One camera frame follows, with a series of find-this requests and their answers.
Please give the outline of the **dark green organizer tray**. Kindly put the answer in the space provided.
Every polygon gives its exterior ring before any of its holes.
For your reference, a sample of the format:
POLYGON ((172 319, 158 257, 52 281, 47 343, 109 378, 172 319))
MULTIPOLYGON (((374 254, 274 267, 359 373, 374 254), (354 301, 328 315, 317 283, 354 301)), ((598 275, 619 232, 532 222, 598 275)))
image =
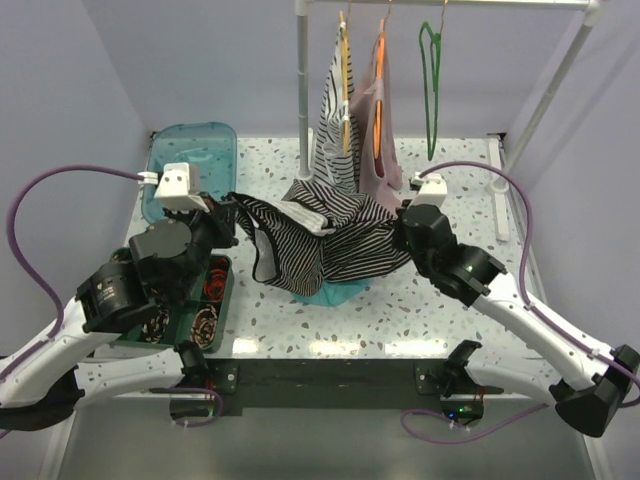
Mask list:
POLYGON ((204 353, 216 352, 222 343, 234 285, 229 257, 212 254, 189 300, 160 314, 115 341, 128 347, 168 348, 193 342, 204 353))

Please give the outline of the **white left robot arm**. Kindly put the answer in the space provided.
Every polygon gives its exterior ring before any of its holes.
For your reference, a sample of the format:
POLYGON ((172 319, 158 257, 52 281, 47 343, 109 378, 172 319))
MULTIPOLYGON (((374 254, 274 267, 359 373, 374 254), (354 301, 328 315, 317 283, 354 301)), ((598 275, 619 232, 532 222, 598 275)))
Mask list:
POLYGON ((132 236, 122 259, 103 264, 41 333, 1 361, 1 430, 38 431, 97 400, 133 391, 202 395, 222 413, 223 399, 207 388, 210 369, 198 346, 183 340, 148 356, 89 363, 98 347, 186 306, 215 249, 237 245, 236 205, 207 194, 200 208, 167 211, 132 236))

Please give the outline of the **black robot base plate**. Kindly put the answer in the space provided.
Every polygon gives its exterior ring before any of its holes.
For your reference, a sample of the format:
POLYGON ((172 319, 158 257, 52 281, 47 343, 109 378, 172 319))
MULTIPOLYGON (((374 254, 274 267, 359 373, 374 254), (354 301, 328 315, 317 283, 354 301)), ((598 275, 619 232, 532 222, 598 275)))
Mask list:
POLYGON ((222 414, 246 409, 439 408, 453 395, 482 388, 443 359, 209 359, 209 372, 184 379, 181 396, 195 389, 222 397, 222 414))

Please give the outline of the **pink tank top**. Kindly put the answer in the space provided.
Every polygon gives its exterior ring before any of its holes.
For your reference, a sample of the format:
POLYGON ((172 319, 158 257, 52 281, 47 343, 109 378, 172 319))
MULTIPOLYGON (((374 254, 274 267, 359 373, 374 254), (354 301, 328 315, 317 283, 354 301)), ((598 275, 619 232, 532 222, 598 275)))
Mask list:
POLYGON ((392 214, 400 207, 403 185, 392 127, 390 67, 386 47, 374 43, 369 64, 350 100, 350 112, 359 131, 359 191, 392 214))

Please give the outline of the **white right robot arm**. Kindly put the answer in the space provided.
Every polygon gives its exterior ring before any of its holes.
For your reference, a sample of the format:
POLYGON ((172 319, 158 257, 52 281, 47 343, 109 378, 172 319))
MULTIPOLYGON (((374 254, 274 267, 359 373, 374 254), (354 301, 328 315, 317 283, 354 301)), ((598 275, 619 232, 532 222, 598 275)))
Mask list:
POLYGON ((437 291, 498 322, 558 374, 542 380, 508 367, 483 366, 471 358, 478 344, 465 341, 445 369, 452 390, 466 393, 478 385, 526 395, 552 406, 574 430, 603 436, 637 379, 638 351, 595 339, 529 295, 499 260, 459 242, 448 217, 435 205, 404 201, 395 236, 437 291))

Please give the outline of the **green hanger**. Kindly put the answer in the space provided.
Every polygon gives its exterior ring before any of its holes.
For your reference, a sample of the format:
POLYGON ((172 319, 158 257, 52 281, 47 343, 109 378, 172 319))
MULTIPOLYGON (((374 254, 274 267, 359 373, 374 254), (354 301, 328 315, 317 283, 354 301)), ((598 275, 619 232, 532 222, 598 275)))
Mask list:
POLYGON ((435 157, 439 130, 440 71, 442 59, 442 35, 448 1, 442 1, 439 28, 435 30, 424 21, 419 30, 419 50, 423 81, 425 134, 427 158, 435 157))

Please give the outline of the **teal transparent plastic bin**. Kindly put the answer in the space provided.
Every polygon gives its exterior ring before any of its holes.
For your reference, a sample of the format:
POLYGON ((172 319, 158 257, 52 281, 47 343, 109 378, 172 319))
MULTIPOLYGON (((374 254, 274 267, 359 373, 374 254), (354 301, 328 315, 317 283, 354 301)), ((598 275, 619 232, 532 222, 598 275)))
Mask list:
POLYGON ((236 188, 237 137, 235 131, 220 122, 177 124, 151 138, 146 168, 142 171, 141 214, 153 224, 164 219, 164 207, 154 199, 163 167, 168 163, 188 162, 200 170, 200 190, 215 200, 236 188))

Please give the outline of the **white clothes rack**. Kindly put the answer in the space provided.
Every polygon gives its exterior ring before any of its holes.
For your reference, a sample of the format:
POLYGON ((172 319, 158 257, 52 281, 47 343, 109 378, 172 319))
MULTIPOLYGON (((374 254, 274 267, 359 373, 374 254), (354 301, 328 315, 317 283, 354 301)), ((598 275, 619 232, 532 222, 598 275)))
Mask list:
MULTIPOLYGON (((526 151, 537 128, 552 104, 563 81, 570 72, 576 59, 602 13, 609 5, 607 1, 411 1, 411 6, 429 6, 447 9, 449 7, 471 8, 509 8, 527 10, 571 11, 580 22, 576 25, 571 42, 567 44, 564 55, 558 58, 555 69, 550 72, 548 82, 537 81, 528 96, 524 109, 516 117, 516 130, 507 133, 503 143, 507 150, 498 153, 498 144, 491 144, 489 159, 501 173, 507 173, 517 165, 526 151)), ((303 179, 312 177, 312 156, 314 130, 309 125, 309 15, 312 3, 296 1, 297 33, 297 88, 298 88, 298 175, 303 179)))

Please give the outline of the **teal tank top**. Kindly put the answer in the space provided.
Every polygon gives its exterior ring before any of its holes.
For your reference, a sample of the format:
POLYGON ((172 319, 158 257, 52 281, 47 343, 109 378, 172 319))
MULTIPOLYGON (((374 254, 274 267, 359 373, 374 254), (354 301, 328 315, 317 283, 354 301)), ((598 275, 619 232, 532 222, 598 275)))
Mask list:
POLYGON ((324 282, 320 289, 313 295, 304 296, 293 294, 294 300, 310 305, 322 307, 338 307, 368 288, 370 279, 331 283, 324 282))

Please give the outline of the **orange hanger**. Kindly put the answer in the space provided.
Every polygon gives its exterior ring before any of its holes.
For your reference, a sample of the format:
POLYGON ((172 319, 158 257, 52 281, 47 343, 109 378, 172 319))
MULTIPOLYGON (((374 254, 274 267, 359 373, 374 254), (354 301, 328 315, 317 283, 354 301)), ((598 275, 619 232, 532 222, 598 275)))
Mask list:
MULTIPOLYGON (((391 6, 392 1, 388 1, 388 9, 385 17, 380 21, 379 25, 379 35, 378 35, 378 43, 376 50, 376 61, 375 61, 375 73, 376 73, 376 85, 381 88, 383 86, 383 77, 384 77, 384 61, 385 61, 385 51, 386 51, 386 25, 389 20, 391 14, 391 6)), ((374 158, 378 159, 381 151, 381 142, 382 142, 382 120, 383 120, 383 112, 382 112, 382 97, 379 97, 375 103, 375 120, 374 120, 374 139, 373 139, 373 153, 374 158)))

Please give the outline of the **yellow hanger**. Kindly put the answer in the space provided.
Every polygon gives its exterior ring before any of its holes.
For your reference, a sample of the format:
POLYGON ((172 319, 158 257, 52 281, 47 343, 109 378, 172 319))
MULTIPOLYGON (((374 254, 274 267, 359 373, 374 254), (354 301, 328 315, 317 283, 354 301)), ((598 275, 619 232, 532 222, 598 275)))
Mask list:
POLYGON ((341 102, 341 132, 342 132, 342 145, 343 154, 347 155, 350 150, 350 111, 349 111, 349 31, 348 31, 348 17, 350 13, 350 6, 347 7, 347 12, 341 10, 339 12, 339 33, 340 40, 339 46, 341 49, 341 75, 342 75, 342 102, 341 102))

